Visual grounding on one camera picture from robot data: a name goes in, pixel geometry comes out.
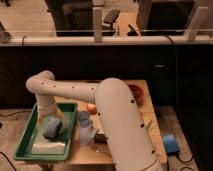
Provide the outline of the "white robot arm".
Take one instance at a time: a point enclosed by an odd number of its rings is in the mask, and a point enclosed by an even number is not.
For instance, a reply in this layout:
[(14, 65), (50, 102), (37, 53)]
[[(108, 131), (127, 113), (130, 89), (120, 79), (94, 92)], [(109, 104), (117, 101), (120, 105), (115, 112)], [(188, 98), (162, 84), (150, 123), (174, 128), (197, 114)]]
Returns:
[(100, 83), (56, 81), (50, 71), (42, 71), (26, 81), (35, 94), (38, 124), (48, 115), (64, 119), (55, 96), (96, 105), (116, 171), (164, 171), (136, 100), (129, 86), (120, 79)]

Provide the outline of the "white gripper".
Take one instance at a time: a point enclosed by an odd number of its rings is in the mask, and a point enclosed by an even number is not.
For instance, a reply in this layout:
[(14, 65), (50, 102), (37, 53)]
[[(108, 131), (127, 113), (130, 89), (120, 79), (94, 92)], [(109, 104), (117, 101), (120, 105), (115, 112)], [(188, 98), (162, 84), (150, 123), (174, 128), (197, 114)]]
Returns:
[(59, 107), (38, 108), (37, 127), (40, 127), (46, 117), (53, 116), (61, 121), (65, 119), (63, 112)]

